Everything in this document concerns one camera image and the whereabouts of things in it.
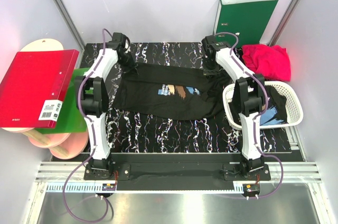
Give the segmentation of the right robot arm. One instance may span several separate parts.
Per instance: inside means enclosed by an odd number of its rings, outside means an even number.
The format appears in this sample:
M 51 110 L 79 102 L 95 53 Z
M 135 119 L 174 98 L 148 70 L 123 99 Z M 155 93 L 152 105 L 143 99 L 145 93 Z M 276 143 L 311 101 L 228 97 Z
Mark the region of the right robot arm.
M 202 39 L 205 52 L 203 58 L 204 73 L 212 75 L 221 66 L 234 82 L 232 103 L 238 113 L 242 127 L 242 160 L 237 168 L 245 178 L 256 175 L 264 168 L 264 157 L 259 143 L 260 118 L 268 108 L 265 79 L 254 74 L 233 53 L 239 41 L 238 36 L 228 33 L 236 39 L 230 47 L 226 42 L 218 42 L 215 35 Z

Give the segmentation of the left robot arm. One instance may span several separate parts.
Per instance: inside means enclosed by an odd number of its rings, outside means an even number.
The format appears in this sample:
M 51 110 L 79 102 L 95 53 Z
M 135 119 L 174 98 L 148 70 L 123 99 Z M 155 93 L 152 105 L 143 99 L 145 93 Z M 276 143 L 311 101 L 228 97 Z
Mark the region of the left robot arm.
M 103 39 L 102 49 L 90 69 L 74 79 L 76 105 L 89 134 L 90 155 L 85 161 L 86 173 L 104 179 L 117 177 L 106 136 L 109 97 L 105 81 L 117 63 L 123 72 L 136 71 L 136 63 L 130 52 L 130 39 L 119 32 L 109 35 L 111 40 L 107 42 Z

